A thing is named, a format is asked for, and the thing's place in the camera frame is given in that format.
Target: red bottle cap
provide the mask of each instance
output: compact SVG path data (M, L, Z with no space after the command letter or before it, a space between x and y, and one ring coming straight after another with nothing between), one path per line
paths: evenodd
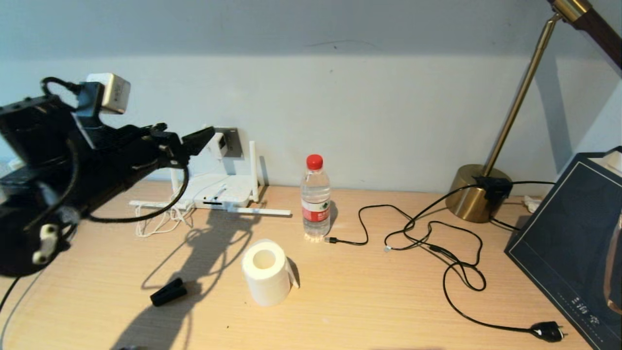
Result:
M324 160L319 154L311 154L307 157L307 168L309 170L320 170L323 164Z

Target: black cable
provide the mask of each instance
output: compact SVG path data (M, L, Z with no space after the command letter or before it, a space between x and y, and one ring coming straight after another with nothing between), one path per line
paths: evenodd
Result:
M555 182L549 182L549 181L514 181L512 182L512 185L522 185L522 184L545 184L545 185L554 185ZM516 230L516 231L520 231L521 229L519 227L516 226L512 226L510 224L507 224L501 220L495 219L493 216L490 217L490 221L492 222L496 222L497 224L501 225L501 226L505 226L511 230Z
M52 94L52 92L50 92L50 89L48 89L47 87L49 83L59 84L60 86L66 88L67 90L71 91L75 95L78 95L80 93L80 90L82 89L82 87L78 84L66 82L56 77L47 77L47 78L43 78L40 83L41 90L43 90L43 93L45 94L45 96L49 96Z
M35 282L41 277L41 275L45 272L45 270L41 270L41 272L39 272L37 274L37 276L35 278L32 279L32 281L30 281L30 284L28 285L28 287L26 287L26 290L24 290L24 292L22 293L22 295L19 297L19 299L15 302L15 305L13 306L13 309L11 310L11 312L9 313L9 315L6 317L6 320L4 322L4 326L2 326L2 332L0 333L0 350L4 349L4 337L6 336L6 330L9 327L9 322L11 321L11 319L13 318L13 315L15 314L15 312L17 311L17 308L19 307L19 305L22 303L22 301L24 301L24 298L26 297L26 294L28 294L28 292L30 291L30 289L32 288L32 286L34 286Z
M144 221L144 220L152 219L160 214L163 214L170 208L172 208L182 198L183 193L186 191L186 188L188 188L189 180L190 180L190 174L188 173L188 166L186 165L183 167L183 184L182 184L182 187L179 189L179 193L177 193L177 196L170 203L168 203L165 207L158 209L152 213L149 213L143 216L138 216L138 217L120 217L120 218L95 217L89 214L86 218L93 222L102 222L105 224L128 223L128 222L137 222L137 221Z
M50 215L54 214L58 208L60 208L67 198L71 195L73 190L78 183L78 178L80 177L80 157L78 155L78 150L73 144L73 141L70 139L66 140L67 148L72 155L72 176L69 180L69 184L65 189L65 192L58 198L56 203L52 206L49 206L46 210L44 210L41 214L39 214L35 219L33 219L28 225L24 226L24 231L30 230L32 226L39 225L42 221L49 218Z
M66 241L69 241L71 238L73 238L73 234L74 232L76 232L76 229L78 228L77 224L73 224L71 226L69 226L69 230L67 230L67 232L65 232L65 234L63 234L63 239Z
M9 298L11 291L13 290L13 288L15 288L15 285L17 284L19 279L20 277L17 277L15 280L13 280L13 283L11 283L11 286L9 287L9 289L7 289L7 291L4 293L4 298L2 298L2 302L0 303L0 312L2 311L2 308L4 307L4 303L6 303L6 300Z
M366 206L366 207L362 207L361 209L359 209L358 211L358 220L361 222L361 225L363 226L363 230L365 232L365 241L364 242L352 242L349 240L341 240L338 239L336 237L326 237L324 238L325 242L328 243L345 243L345 244L350 244L350 245L366 245L369 242L369 233L367 232L367 227L365 227L365 224L363 223L363 220L361 218L361 212L365 209L369 209L369 208L377 208L377 207L392 207L393 209L397 210L400 214L402 214L403 216L405 216L406 218L409 219L408 223L404 226L403 229L401 230L397 230L395 232L391 232L390 234L388 234L387 236L385 236L384 238L384 245L385 246L389 246L387 244L387 239L393 235L396 234L404 234L408 239L411 239L408 235L406 235L406 232L412 230L415 227L415 221L418 217L420 217L421 215L425 214L425 212L427 212L430 208L432 208L433 206L437 205L438 203L440 203L442 200L444 200L445 198L451 196L452 194L458 193L464 189L467 188L471 188L471 187L478 187L479 185L477 184L473 184L473 185L467 185L467 186L463 186L460 187L458 189L455 189L451 192L449 192L448 194L442 196L440 199L436 200L434 203L432 203L431 205L429 205L428 207L426 207L424 210L422 210L419 214L417 214L415 217L411 217L410 215L406 214L404 211L402 211L400 208L393 206L391 204L377 204L377 205L373 205L373 206ZM414 248L416 246L418 246L419 243L413 243L411 245L408 245L406 247L402 247L402 248L391 248L393 250L407 250L410 248Z
M514 181L512 185L523 185L523 184L542 184L542 185L554 185L556 182L550 181Z
M509 228L509 229L511 229L511 230L515 230L515 231L520 231L520 230L521 230L519 227L512 226L512 225L510 225L510 224L506 224L505 222L503 222L503 221L501 221L501 220L497 220L497 219L495 219L495 218L494 218L494 217L492 217L492 216L490 217L490 221L492 221L492 222L496 222L497 224L499 224L499 225L501 225L501 226L505 226L505 227L507 227L507 228Z
M402 248L393 248L393 247L391 247L391 250L408 250L408 249L412 249L412 248L415 248L415 247L420 246L420 245L421 245L421 243L422 243L422 240L417 240L417 239L415 239L415 238L413 238L413 237L411 237L411 236L409 236L409 235L407 235L407 234L406 234L406 232L408 232L408 231L412 230L412 229L415 227L415 222L417 221L417 219L418 219L419 217L421 217L423 214L425 214L428 210L430 210L431 208L433 208L433 206L435 206L435 205L437 205L438 203L442 202L442 201L443 201L444 199L446 199L447 197L449 197L449 196L451 196L451 195L453 195L453 194L455 194L455 193L458 193L458 192L460 192L460 191L462 191L462 190L464 190L464 189L468 189L468 188L471 188L471 187L479 187L479 186L480 186L480 185L474 184L474 185L467 185L467 186L463 186L463 187L457 188L457 189L455 189L455 190L453 190L453 191L449 192L448 194L446 194L446 195L442 196L441 198L437 199L436 201L434 201L432 204L430 204L429 206L427 206L424 210L420 211L420 212L419 212L419 214L417 214L417 215L413 216L413 217L412 217L412 218L408 221L408 223L404 226L404 229L402 230L402 231L403 231L403 233L404 233L404 236L406 236L406 238L408 238L409 240L413 241L413 244L408 245L408 246L406 246L406 247L402 247ZM385 237L385 238L384 238L384 245L388 247L388 245L386 244L387 238L389 238L389 235L388 235L387 237Z
M545 181L517 181L517 182L513 182L513 184L555 184L553 182L545 182ZM462 317L468 319L469 321L472 321L476 324L482 325L482 326L486 326L486 327L490 327L490 328L495 328L495 329L501 329L501 330L505 330L505 331L514 331L514 332L520 332L520 333L530 333L532 335L534 335L535 337L539 338L539 339L543 339L546 340L548 342L556 342L556 341L560 341L564 338L564 334L561 332L559 326L557 325L556 322L540 322L540 323L536 323L534 325L532 325L530 328L518 328L518 327L509 327L509 326L501 326L498 324L492 324L492 323L485 323L482 321L479 321L475 318L472 318L468 315L466 315L465 313L463 313L462 311L460 311L458 309L457 306L455 306L451 300L451 298L449 297L449 293L447 292L447 273L450 270L455 270L456 273L461 277L462 282L471 290L473 291L483 291L484 289L486 289L486 278L484 277L484 274L477 268L477 265L480 263L480 258L481 258L481 250L484 246L484 243L481 239L481 237L477 234L475 234L473 231L470 231L468 229L464 229L462 227L458 227L458 226L454 226L454 225L450 225L450 224L446 224L445 222L441 222L441 221L430 221L428 222L428 232L420 239L417 239L415 237L412 237L410 235L407 234L408 231L412 230L415 226L415 222L417 221L417 219L421 218L422 215L424 215L428 210L430 210L431 208L433 208L434 206L436 206L438 203L440 203L442 200L446 199L447 197L462 191L464 189L470 188L470 187L479 187L479 185L474 184L474 185L469 185L469 186L464 186L461 188L458 188L454 191L449 192L448 194L442 196L441 198L437 199L436 201L434 201L433 203L431 203L429 206L427 206L425 209L423 209L422 211L420 211L417 215L410 217L408 214L406 214L404 211L400 210L399 208L390 205L390 204L380 204L380 205L375 205L375 206L366 206L363 207L359 210L358 214L359 214L359 221L361 222L361 225L363 226L363 230L365 232L365 241L364 242L349 242L349 241L342 241L339 240L335 237L330 237L328 240L330 243L346 243L346 244L353 244L353 245L364 245L367 244L369 241L369 234L367 232L367 228L365 227L365 224L363 223L363 220L361 219L361 212L365 209L368 208L373 208L373 207L392 207L395 210L397 210L398 212L400 212L403 216L407 217L409 219L408 223L404 226L403 229L395 231L395 232L391 232L390 234L388 234L387 236L385 236L384 238L384 244L386 246L386 250L407 250L407 249L411 249L414 247L421 247L424 250L428 251L429 253L436 255L438 258L440 258L439 255L443 255L444 257L448 258L451 262L447 263L444 259L441 258L441 260L443 260L445 263L448 264L447 269L445 269L445 272L443 273L443 293L445 294L445 299L447 300L447 302L449 303L449 305ZM494 219L493 217L491 218L491 220L494 220L495 222L498 222L502 225L507 225L508 227L514 228L514 229L518 229L517 227L513 227L511 225L505 224L501 221L498 221L496 219ZM479 241L479 247L477 249L477 253L475 256L475 262L473 263L468 263L468 262L464 262L462 260L460 260L455 254L453 254L452 252L450 252L449 250L440 247L438 245L434 245L434 244L430 244L428 243L428 239L430 238L431 234L432 234L432 224L442 224L445 225L447 227L451 227L453 229L457 229L457 230L461 230L464 232L467 232L469 234L471 234L472 236L474 236L475 238L477 238L477 240ZM404 236L409 239L412 244L406 246L406 247L401 247L401 248L392 248L387 244L387 239L389 237L391 237L392 235L395 234L399 234L402 233L404 234ZM460 267L460 270L462 271L462 275L458 272L458 270L455 269L455 267L458 266ZM475 287L473 286L473 284L469 281L468 279L468 275L467 272L465 270L466 268L470 268L472 269L474 272L476 272L479 277L482 280L482 286L481 287Z
M361 226L363 226L363 230L365 232L365 241L364 242L352 242L352 241L349 241L349 240L341 240L341 239L338 239L336 237L326 237L324 239L324 241L326 241L328 243L345 243L345 244L350 244L350 245L366 245L369 242L369 233L367 232L367 227L365 227L365 224L363 223L363 219L361 218L361 213L365 209L379 208L379 207L392 207L393 209L397 210L400 214L402 214L403 216L407 217L408 219L411 218L408 214L406 214L405 212L400 210L400 208L398 208L396 206L393 206L391 204L377 204L377 205L374 205L374 206L362 207L361 209L358 210L358 220L361 223ZM402 232L402 230L393 232L391 234L398 234L400 232Z

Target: wall outlet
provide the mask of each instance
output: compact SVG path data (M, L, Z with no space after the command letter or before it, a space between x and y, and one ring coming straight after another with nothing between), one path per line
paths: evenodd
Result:
M239 133L237 128L214 128L217 133L223 133L227 142L227 153L225 158L241 158L242 144L239 141Z

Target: white plug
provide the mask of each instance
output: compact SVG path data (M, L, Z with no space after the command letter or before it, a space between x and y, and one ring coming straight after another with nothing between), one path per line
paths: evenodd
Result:
M104 85L104 96L101 100L101 112L107 114L123 114L128 108L131 84L112 73L93 73L86 77L87 82L98 82Z
M223 133L215 133L210 142L207 143L207 149L217 160L223 159L228 148L225 134Z
M54 254L56 243L58 241L58 226L45 224L39 230L39 239L41 246L38 251L32 254L32 263L35 265L45 265L50 261L50 257Z

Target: light wood tabletop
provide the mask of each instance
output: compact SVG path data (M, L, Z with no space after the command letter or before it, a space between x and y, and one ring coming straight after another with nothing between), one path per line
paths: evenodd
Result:
M39 276L23 278L0 314L4 349L589 349L551 302L505 256L510 231L492 224L465 222L439 204L421 219L441 220L477 233L484 241L481 271L488 287L469 290L455 273L447 288L466 314L488 323L528 328L556 321L569 335L547 343L530 334L483 327L462 318L445 300L442 277L447 265L415 248L384 251L383 239L406 219L390 208L363 212L369 244L313 244L303 238L300 193L295 187L266 187L262 200L271 209L291 209L292 217L258 217L198 210L194 229L139 238L134 224L83 221L72 248ZM143 182L106 204L100 217L132 216L130 199L165 201L170 185ZM364 240L358 210L394 204L414 215L440 194L333 190L336 219L329 234ZM498 219L516 223L529 215L510 198ZM263 308L255 304L241 271L245 247L268 238L291 258L300 289ZM472 262L477 240L438 226L430 243ZM409 243L396 235L389 244ZM477 275L468 272L480 286ZM189 294L159 308L149 295L173 277L189 284ZM0 278L0 291L12 280Z

